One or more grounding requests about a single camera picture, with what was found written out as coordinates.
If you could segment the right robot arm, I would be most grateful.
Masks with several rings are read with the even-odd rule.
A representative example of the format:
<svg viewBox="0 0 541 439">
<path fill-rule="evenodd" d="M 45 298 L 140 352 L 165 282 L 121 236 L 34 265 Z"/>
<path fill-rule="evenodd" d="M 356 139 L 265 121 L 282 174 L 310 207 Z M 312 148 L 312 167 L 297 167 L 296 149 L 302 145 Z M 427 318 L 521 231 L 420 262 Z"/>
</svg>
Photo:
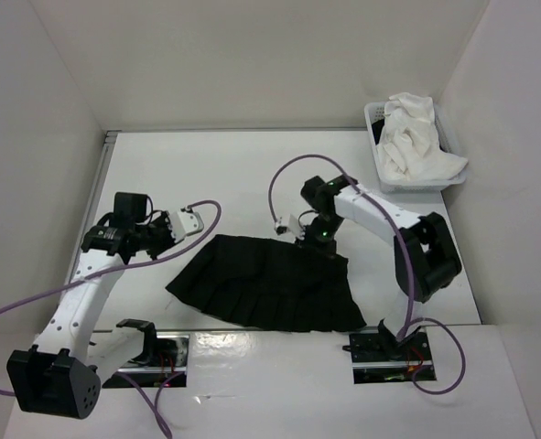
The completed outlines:
<svg viewBox="0 0 541 439">
<path fill-rule="evenodd" d="M 300 228 L 298 244 L 334 253 L 336 232 L 350 220 L 393 249 L 400 292 L 393 311 L 378 324 L 376 346 L 388 359 L 401 358 L 417 332 L 405 323 L 422 317 L 425 303 L 462 271 L 447 222 L 437 212 L 420 215 L 369 195 L 343 176 L 328 182 L 315 176 L 304 183 L 300 195 L 316 218 Z"/>
</svg>

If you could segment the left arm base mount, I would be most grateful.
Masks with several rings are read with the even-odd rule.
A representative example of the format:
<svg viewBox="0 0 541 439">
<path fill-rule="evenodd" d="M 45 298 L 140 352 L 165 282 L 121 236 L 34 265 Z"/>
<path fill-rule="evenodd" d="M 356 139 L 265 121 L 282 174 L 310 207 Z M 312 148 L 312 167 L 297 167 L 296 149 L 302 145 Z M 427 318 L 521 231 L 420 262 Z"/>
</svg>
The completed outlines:
<svg viewBox="0 0 541 439">
<path fill-rule="evenodd" d="M 126 362 L 104 383 L 103 388 L 131 388 L 132 385 L 120 377 L 120 374 L 127 375 L 145 389 L 157 389 L 164 382 L 166 388 L 185 388 L 189 362 L 189 334 L 162 332 L 157 334 L 157 338 L 157 350 L 150 359 L 132 359 Z"/>
</svg>

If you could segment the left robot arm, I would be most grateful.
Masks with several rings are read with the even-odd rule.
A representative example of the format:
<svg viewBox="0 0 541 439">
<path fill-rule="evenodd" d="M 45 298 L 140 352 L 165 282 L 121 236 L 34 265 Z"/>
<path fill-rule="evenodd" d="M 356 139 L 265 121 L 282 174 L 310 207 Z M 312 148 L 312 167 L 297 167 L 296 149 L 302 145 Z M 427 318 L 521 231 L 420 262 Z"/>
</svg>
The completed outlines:
<svg viewBox="0 0 541 439">
<path fill-rule="evenodd" d="M 24 412 L 85 419 L 97 405 L 103 384 L 125 363 L 154 362 L 159 353 L 153 323 L 120 321 L 95 357 L 92 333 L 107 299 L 131 259 L 151 259 L 174 246 L 165 211 L 149 210 L 146 194 L 118 192 L 114 208 L 85 234 L 77 277 L 50 322 L 28 350 L 16 350 L 6 370 Z"/>
</svg>

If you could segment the black pleated skirt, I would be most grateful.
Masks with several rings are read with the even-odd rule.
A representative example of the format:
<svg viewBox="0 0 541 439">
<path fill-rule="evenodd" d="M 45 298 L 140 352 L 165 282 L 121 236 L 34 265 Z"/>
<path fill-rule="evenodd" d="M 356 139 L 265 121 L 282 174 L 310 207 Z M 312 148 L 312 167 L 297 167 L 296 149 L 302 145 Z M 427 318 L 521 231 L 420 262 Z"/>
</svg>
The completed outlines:
<svg viewBox="0 0 541 439">
<path fill-rule="evenodd" d="M 351 332 L 366 325 L 346 258 L 272 239 L 218 234 L 166 289 L 181 303 L 242 327 Z"/>
</svg>

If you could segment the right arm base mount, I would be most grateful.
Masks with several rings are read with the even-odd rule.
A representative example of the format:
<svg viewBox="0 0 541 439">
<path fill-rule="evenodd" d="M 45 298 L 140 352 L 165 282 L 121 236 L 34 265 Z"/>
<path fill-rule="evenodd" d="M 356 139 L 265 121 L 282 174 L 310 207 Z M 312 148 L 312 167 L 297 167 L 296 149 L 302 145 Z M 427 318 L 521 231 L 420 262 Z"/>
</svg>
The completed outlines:
<svg viewBox="0 0 541 439">
<path fill-rule="evenodd" d="M 416 381 L 437 379 L 427 332 L 423 329 L 394 353 L 384 349 L 376 330 L 350 334 L 342 350 L 351 357 L 355 385 L 409 382 L 414 375 Z"/>
</svg>

